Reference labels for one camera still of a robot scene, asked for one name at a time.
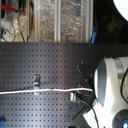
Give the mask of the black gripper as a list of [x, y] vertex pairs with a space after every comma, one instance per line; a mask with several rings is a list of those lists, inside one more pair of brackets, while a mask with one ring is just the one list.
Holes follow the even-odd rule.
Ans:
[[77, 121], [81, 116], [93, 109], [93, 103], [95, 102], [96, 97], [94, 94], [91, 94], [91, 92], [92, 89], [78, 86], [72, 93], [70, 93], [71, 102], [84, 105], [84, 107], [73, 117], [74, 121]]

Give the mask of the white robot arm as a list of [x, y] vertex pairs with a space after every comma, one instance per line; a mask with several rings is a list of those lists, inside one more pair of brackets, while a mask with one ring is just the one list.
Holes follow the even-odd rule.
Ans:
[[94, 93], [71, 93], [73, 102], [85, 104], [73, 117], [76, 128], [80, 128], [81, 116], [91, 128], [128, 128], [128, 57], [100, 61], [94, 73]]

